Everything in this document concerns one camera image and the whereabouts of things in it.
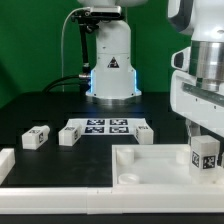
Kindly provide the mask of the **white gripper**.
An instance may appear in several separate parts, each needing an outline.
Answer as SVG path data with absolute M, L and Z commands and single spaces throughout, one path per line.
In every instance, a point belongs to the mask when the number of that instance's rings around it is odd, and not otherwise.
M 224 83 L 218 92 L 200 89 L 196 78 L 175 70 L 171 79 L 170 103 L 174 112 L 185 117 L 188 144 L 201 135 L 200 126 L 224 138 Z M 224 151 L 218 154 L 217 165 L 222 167 Z

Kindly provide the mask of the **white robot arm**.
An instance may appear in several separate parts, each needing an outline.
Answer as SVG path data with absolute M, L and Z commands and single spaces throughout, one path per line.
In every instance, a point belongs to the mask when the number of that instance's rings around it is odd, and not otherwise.
M 81 40 L 96 36 L 85 97 L 110 115 L 139 109 L 156 144 L 187 144 L 207 134 L 224 147 L 224 0 L 77 0 Z

